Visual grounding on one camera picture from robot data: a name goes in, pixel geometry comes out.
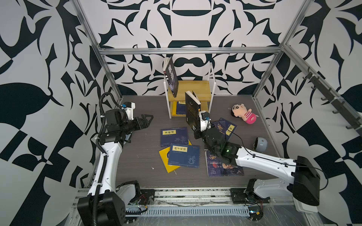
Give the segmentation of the blue book with yellow label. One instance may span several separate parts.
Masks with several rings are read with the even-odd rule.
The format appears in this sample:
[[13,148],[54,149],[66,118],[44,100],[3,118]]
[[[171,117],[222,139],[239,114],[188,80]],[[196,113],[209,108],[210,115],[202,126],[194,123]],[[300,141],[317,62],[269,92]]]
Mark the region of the blue book with yellow label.
[[175,114],[176,115],[185,115],[186,114],[186,102],[185,101],[176,102]]

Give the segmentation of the black deer antler book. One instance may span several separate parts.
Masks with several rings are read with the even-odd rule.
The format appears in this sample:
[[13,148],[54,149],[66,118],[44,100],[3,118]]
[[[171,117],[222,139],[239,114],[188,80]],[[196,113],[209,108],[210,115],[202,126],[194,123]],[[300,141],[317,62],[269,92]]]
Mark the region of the black deer antler book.
[[185,104],[186,104],[186,122],[196,131],[200,128],[199,112],[201,111],[201,102],[197,98],[194,92],[185,92]]

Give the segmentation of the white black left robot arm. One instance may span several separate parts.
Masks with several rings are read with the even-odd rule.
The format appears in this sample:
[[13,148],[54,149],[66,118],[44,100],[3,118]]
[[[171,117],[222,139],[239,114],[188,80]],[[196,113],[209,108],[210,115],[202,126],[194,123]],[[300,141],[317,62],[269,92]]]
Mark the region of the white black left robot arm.
[[148,128],[154,117],[135,117],[135,103],[120,105],[110,92],[101,95],[99,107],[101,129],[96,147],[100,161],[92,186],[87,196],[79,199],[77,210],[85,226],[121,226],[129,214],[127,204],[138,202],[142,193],[136,180],[116,186],[120,155],[132,133]]

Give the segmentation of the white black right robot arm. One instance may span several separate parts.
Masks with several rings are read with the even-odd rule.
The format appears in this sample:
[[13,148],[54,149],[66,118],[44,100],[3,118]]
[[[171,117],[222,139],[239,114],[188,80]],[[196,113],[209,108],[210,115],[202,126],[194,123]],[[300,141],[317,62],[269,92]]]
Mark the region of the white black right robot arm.
[[250,180],[252,193],[260,198],[292,195],[309,206],[320,204],[321,169],[313,167],[308,159],[279,158],[258,153],[226,140],[217,128],[194,131],[195,139],[202,139],[205,148],[226,165],[255,169],[275,176],[269,180]]

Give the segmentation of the blue book under front stack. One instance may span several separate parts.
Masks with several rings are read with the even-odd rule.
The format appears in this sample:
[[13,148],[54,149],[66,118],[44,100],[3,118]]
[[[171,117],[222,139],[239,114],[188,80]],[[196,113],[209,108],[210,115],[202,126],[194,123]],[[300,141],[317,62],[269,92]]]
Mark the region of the blue book under front stack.
[[169,147],[171,144],[189,144],[186,127],[161,129],[160,135],[161,147]]

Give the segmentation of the light blue glasses case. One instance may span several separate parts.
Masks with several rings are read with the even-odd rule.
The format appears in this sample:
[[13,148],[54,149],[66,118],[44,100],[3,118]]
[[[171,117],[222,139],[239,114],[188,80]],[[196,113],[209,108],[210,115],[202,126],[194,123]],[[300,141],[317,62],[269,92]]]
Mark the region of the light blue glasses case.
[[131,143],[131,137],[132,137],[132,133],[127,134],[124,140],[124,143]]

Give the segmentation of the purple old man book upper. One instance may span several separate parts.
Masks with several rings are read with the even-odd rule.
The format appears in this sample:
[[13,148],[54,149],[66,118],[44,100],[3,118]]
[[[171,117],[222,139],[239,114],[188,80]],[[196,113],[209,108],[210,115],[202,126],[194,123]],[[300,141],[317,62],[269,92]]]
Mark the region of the purple old man book upper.
[[212,124],[220,133],[225,134],[225,121],[214,121]]

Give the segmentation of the purple old man book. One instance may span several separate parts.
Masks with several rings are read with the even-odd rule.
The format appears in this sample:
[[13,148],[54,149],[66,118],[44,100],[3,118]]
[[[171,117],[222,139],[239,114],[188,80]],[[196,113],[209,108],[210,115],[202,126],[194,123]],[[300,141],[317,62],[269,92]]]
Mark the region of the purple old man book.
[[207,150],[205,156],[208,177],[244,176],[242,167],[221,163]]
[[225,121],[214,121],[212,124],[220,133],[225,134]]

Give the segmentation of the small blue book yellow label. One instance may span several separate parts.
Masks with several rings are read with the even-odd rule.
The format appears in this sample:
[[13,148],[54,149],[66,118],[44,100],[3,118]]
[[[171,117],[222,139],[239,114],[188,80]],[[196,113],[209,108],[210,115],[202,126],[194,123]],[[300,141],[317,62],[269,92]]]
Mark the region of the small blue book yellow label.
[[228,141],[238,126],[222,117],[219,119],[219,121],[225,121],[225,134],[223,134],[223,135],[225,136],[226,140]]

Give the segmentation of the purple old man book lower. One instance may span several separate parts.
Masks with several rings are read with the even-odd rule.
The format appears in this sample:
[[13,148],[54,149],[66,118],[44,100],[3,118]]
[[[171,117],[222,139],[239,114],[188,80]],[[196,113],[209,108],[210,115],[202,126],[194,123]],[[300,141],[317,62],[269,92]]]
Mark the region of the purple old man book lower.
[[207,150],[205,156],[208,177],[244,176],[242,167],[221,163]]

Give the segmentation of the yellow cartoon book on shelf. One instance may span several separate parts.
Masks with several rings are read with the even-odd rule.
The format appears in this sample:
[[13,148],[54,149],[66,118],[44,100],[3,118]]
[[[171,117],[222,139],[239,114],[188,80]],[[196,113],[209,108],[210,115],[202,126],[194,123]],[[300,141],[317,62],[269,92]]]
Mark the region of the yellow cartoon book on shelf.
[[177,116],[177,113],[176,113],[176,110],[177,110],[177,101],[174,101],[172,103],[172,109],[171,109],[171,116],[172,117],[176,117]]

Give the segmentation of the blue book beige label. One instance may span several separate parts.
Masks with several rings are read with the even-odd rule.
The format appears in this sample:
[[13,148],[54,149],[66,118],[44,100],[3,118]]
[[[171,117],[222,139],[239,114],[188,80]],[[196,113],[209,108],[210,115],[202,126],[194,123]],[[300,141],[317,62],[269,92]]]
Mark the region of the blue book beige label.
[[168,164],[172,166],[199,168],[200,147],[193,145],[171,144]]

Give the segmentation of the yellow cartoon book on table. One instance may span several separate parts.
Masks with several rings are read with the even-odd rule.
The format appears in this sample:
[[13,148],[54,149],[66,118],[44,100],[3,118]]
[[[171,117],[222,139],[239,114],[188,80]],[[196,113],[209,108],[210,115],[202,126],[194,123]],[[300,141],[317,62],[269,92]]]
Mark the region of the yellow cartoon book on table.
[[168,173],[180,168],[180,166],[172,166],[168,164],[169,151],[170,151],[170,146],[159,151],[160,157]]

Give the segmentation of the plush doll pink shorts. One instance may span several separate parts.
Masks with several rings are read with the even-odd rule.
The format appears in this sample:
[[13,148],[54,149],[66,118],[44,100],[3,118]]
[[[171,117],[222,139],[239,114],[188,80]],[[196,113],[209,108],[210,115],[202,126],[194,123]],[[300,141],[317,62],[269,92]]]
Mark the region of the plush doll pink shorts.
[[252,112],[252,109],[247,109],[244,104],[235,104],[231,108],[231,115],[236,118],[241,118],[247,124],[253,124],[259,117]]

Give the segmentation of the white grey round speaker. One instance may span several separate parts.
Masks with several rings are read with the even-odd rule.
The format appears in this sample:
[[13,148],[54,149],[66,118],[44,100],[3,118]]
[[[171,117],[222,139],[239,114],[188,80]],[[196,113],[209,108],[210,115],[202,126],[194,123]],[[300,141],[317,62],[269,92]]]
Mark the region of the white grey round speaker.
[[253,150],[259,153],[264,153],[267,150],[268,141],[263,137],[257,137],[253,145]]

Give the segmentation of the black book standing on shelf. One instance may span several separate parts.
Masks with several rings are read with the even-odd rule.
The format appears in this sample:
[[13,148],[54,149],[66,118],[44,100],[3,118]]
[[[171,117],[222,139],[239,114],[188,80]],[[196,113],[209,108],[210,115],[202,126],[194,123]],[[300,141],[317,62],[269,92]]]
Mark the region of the black book standing on shelf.
[[166,57],[163,62],[163,71],[166,78],[166,81],[168,82],[170,91],[174,98],[177,97],[178,93],[178,78],[176,75],[175,67],[173,64],[172,57]]

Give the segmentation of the white wooden two-tier shelf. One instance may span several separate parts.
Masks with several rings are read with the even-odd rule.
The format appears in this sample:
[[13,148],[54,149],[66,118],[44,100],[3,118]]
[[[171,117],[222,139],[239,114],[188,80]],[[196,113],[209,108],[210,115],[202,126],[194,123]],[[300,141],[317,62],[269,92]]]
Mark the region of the white wooden two-tier shelf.
[[165,89],[166,95],[166,105],[168,109],[168,117],[172,119],[175,117],[185,117],[184,115],[176,115],[174,114],[175,110],[173,107],[174,102],[180,102],[185,100],[185,92],[191,91],[194,92],[201,102],[201,110],[208,111],[211,113],[214,94],[216,90],[216,76],[214,73],[214,66],[212,63],[209,64],[209,71],[206,75],[206,80],[195,81],[195,80],[185,80],[179,81],[178,93],[177,96],[174,97],[171,89],[169,88],[169,84],[164,78],[163,86]]

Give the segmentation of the white power box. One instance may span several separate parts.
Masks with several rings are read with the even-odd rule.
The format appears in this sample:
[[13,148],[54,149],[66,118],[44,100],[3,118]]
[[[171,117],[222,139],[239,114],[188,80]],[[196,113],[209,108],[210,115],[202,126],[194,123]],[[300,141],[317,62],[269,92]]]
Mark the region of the white power box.
[[311,205],[305,204],[305,203],[297,200],[296,198],[293,198],[293,202],[294,202],[294,205],[298,212],[304,212],[304,213],[308,213],[308,214],[318,212],[318,209],[316,206],[311,206]]

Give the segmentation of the black wall hook rail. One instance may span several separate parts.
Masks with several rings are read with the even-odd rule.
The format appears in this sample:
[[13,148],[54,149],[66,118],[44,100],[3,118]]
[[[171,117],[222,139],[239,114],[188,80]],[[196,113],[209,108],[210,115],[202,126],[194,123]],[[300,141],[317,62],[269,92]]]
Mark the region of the black wall hook rail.
[[319,74],[312,74],[309,71],[308,74],[303,77],[303,80],[308,80],[312,83],[312,90],[318,90],[322,95],[322,101],[326,101],[335,108],[332,111],[334,114],[341,115],[348,123],[346,129],[354,129],[360,136],[362,135],[362,117],[359,113],[340,95],[337,91],[332,88]]

